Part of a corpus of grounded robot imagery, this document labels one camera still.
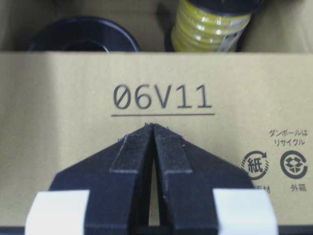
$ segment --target corrugated cardboard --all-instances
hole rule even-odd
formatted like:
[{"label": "corrugated cardboard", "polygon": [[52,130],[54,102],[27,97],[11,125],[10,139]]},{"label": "corrugated cardboard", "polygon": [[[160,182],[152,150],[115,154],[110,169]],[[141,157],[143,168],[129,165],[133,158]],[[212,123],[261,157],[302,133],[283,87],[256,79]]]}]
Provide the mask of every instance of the corrugated cardboard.
[{"label": "corrugated cardboard", "polygon": [[269,0],[255,14],[243,51],[313,52],[313,1]]},{"label": "corrugated cardboard", "polygon": [[[164,35],[174,20],[177,2],[88,2],[1,1],[2,50],[27,49],[31,36],[46,23],[88,14],[126,27],[143,51],[164,51]],[[281,2],[297,6],[294,14],[300,18],[306,12],[301,7],[309,4],[308,1],[306,4],[292,0]],[[272,28],[276,27],[282,42],[288,42],[282,44],[279,51],[310,51],[302,50],[308,40],[292,44],[297,34],[279,27],[288,18],[287,14],[280,14],[268,24],[270,31],[263,23],[256,23],[258,17],[274,17],[270,6],[275,9],[279,2],[267,4],[258,13],[247,32],[243,49],[275,51],[275,47],[260,43],[261,38],[269,42],[267,37],[274,37]],[[309,29],[309,21],[301,25]],[[279,224],[313,224],[312,61],[311,55],[288,54],[1,53],[0,226],[23,225],[36,192],[46,190],[58,171],[115,143],[146,122],[164,125],[237,166],[242,165],[250,152],[266,152],[269,169],[254,183],[256,187],[269,188]],[[114,105],[114,89],[121,84],[127,85],[132,95],[126,110]],[[147,93],[152,99],[147,110],[139,109],[135,101],[136,89],[144,84],[149,87],[140,89],[140,94]],[[166,108],[160,104],[155,85],[162,98],[171,85]],[[182,89],[177,91],[177,88],[182,85],[187,105],[193,106],[191,109],[178,109]],[[201,85],[205,85],[210,109],[198,108],[203,102],[202,90],[197,91]],[[140,102],[139,105],[146,105],[144,98]],[[114,116],[155,114],[211,115]],[[284,130],[307,131],[308,135],[291,138],[292,134],[283,136]],[[304,143],[283,146],[283,140],[289,139],[293,143],[295,139]],[[299,180],[289,178],[281,169],[280,159],[289,150],[300,152],[307,160],[308,172]],[[299,185],[306,185],[306,191],[300,190]]]},{"label": "corrugated cardboard", "polygon": [[[35,193],[47,189],[55,173],[146,122],[169,127],[238,166],[247,153],[266,152],[269,170],[255,184],[270,186],[279,223],[313,222],[311,56],[2,54],[0,62],[6,82],[0,119],[1,224],[23,224]],[[132,94],[126,110],[114,105],[113,93],[120,84]],[[142,84],[150,86],[140,91],[151,96],[147,110],[139,109],[134,99]],[[202,84],[211,109],[197,108],[202,97],[196,89]],[[172,86],[165,109],[154,85],[162,97]],[[181,85],[191,109],[177,108],[182,98],[176,89]],[[144,98],[140,105],[146,105]],[[112,116],[207,113],[215,115]],[[307,130],[308,136],[300,137],[305,144],[277,147],[270,131],[285,129]],[[301,152],[308,161],[309,170],[300,180],[287,177],[280,167],[281,156],[289,150]],[[306,184],[307,191],[292,192],[294,184]]]}]

